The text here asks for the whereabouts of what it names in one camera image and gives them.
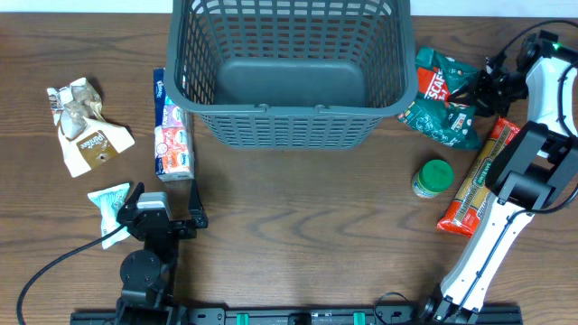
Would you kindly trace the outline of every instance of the green connector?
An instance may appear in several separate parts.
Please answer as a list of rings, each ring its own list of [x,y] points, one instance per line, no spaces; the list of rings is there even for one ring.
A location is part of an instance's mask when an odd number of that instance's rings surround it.
[[[249,314],[237,314],[237,325],[249,325]]]
[[[365,325],[365,312],[353,313],[353,325]]]

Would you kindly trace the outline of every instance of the crumpled bag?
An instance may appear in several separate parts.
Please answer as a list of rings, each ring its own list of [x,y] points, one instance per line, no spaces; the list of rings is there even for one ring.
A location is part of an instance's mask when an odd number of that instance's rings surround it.
[[[481,140],[473,129],[475,107],[447,102],[478,71],[427,47],[419,51],[415,64],[419,81],[417,98],[397,119],[450,147],[480,149]]]

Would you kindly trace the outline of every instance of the basket rim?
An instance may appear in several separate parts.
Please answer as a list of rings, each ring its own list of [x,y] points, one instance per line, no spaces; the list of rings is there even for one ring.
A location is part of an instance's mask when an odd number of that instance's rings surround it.
[[[415,69],[415,37],[411,21],[411,7],[409,0],[390,0],[396,3],[396,12],[400,16],[400,31],[402,49],[405,51],[405,93],[393,105],[388,107],[263,107],[259,105],[204,105],[190,101],[177,88],[179,80],[175,79],[179,43],[184,32],[185,15],[189,8],[188,0],[173,0],[172,18],[167,45],[167,61],[163,84],[167,96],[180,108],[199,114],[207,115],[253,115],[253,114],[279,114],[287,110],[299,109],[298,115],[348,115],[348,116],[395,116],[407,109],[417,96],[417,71]]]

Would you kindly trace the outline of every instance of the gray plastic basket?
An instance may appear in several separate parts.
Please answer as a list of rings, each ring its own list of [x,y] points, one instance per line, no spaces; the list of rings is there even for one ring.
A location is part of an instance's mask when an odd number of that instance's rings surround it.
[[[409,0],[174,0],[164,86],[224,144],[353,147],[417,93]]]

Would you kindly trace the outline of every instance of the tissue box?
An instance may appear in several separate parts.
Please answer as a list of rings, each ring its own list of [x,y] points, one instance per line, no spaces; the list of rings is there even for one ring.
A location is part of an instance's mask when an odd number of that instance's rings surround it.
[[[164,69],[153,71],[156,175],[161,181],[190,180],[194,178],[191,117],[166,96],[163,77]]]

